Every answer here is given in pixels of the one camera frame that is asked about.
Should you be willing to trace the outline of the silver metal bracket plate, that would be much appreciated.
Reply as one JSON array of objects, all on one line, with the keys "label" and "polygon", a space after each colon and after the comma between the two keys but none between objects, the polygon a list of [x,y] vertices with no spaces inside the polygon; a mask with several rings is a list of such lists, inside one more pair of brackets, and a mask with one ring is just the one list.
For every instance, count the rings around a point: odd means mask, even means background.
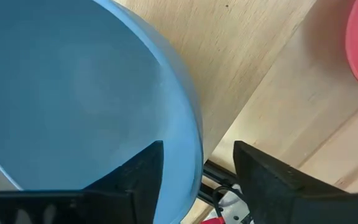
[{"label": "silver metal bracket plate", "polygon": [[225,224],[254,224],[249,208],[239,184],[232,187],[220,186],[213,192],[214,209],[204,220],[218,217],[217,210],[224,218]]}]

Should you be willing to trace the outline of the small red connector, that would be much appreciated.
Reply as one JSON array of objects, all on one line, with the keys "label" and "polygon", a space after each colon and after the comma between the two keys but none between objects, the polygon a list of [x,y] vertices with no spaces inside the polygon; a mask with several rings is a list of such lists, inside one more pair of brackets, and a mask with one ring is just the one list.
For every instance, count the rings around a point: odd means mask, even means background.
[{"label": "small red connector", "polygon": [[223,217],[214,217],[208,220],[203,220],[200,224],[225,224]]}]

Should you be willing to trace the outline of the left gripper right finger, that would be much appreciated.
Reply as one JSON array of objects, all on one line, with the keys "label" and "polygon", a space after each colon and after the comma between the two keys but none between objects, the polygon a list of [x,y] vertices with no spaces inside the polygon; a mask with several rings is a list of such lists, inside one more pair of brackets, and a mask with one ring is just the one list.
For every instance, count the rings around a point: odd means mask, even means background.
[{"label": "left gripper right finger", "polygon": [[345,192],[243,142],[233,159],[255,224],[358,224],[358,193]]}]

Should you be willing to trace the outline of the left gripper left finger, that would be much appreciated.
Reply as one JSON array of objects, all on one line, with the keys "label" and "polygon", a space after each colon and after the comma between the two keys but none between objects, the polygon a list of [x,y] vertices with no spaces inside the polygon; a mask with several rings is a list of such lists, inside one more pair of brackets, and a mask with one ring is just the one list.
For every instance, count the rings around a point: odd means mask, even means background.
[{"label": "left gripper left finger", "polygon": [[80,190],[0,191],[0,224],[152,224],[163,142]]}]

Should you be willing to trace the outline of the blue plastic bowl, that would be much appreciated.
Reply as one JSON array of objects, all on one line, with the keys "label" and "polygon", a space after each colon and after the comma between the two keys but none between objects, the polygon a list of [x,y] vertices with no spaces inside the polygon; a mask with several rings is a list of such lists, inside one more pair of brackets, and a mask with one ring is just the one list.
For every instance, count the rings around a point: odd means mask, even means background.
[{"label": "blue plastic bowl", "polygon": [[195,202],[203,147],[173,47],[112,0],[0,0],[0,190],[80,189],[156,140],[154,224],[177,224]]}]

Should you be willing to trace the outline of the black aluminium table frame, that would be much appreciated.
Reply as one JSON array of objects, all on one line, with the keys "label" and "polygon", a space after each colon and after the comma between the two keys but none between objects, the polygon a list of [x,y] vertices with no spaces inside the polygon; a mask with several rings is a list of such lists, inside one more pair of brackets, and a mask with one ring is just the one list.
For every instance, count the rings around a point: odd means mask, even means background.
[{"label": "black aluminium table frame", "polygon": [[[203,167],[203,177],[207,177],[218,185],[225,185],[232,187],[237,183],[237,178],[234,173],[221,167],[220,165],[207,160]],[[213,206],[213,192],[214,189],[206,184],[201,184],[197,198]]]}]

